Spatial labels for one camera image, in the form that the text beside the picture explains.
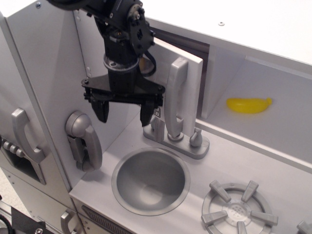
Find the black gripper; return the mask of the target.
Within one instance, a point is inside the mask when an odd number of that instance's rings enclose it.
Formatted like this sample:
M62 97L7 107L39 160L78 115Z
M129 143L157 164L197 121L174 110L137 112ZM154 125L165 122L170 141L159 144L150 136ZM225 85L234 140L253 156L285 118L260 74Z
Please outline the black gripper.
M165 87L146 79L139 68L130 72L108 74L85 78L81 82L85 89L85 99L91 105L99 121L106 123L109 114L109 101L140 104L142 127L150 124L155 107L163 105Z

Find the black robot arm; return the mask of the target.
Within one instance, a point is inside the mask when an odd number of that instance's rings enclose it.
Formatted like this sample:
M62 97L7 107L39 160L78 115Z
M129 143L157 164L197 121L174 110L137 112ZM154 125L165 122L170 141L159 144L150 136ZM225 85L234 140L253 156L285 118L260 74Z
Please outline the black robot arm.
M163 105L165 87L147 79L156 72L149 53L155 33L145 19L139 0L51 0L66 11L83 10L94 17L104 40L108 74L81 82L84 98L97 118L106 123L111 102L138 104L142 126L149 125L154 109Z

